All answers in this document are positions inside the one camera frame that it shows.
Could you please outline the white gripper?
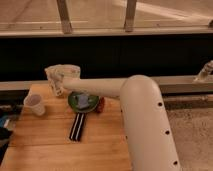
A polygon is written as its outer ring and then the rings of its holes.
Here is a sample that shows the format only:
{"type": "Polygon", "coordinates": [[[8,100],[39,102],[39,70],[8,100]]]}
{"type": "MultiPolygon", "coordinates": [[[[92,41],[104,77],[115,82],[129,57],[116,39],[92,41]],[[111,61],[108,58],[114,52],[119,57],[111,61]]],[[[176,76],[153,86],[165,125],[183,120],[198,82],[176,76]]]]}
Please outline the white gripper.
{"type": "Polygon", "coordinates": [[[62,81],[63,75],[61,73],[49,73],[47,75],[50,86],[53,90],[53,93],[56,97],[59,97],[63,94],[62,81]]]}

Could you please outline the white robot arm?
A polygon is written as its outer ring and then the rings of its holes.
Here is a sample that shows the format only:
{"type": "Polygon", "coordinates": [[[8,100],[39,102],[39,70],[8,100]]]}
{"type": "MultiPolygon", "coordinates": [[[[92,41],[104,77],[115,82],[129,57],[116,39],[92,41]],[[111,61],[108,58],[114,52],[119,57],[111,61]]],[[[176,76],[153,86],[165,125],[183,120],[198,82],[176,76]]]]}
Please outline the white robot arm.
{"type": "Polygon", "coordinates": [[[158,84],[150,77],[80,79],[54,76],[54,94],[64,89],[119,98],[133,171],[182,171],[158,84]]]}

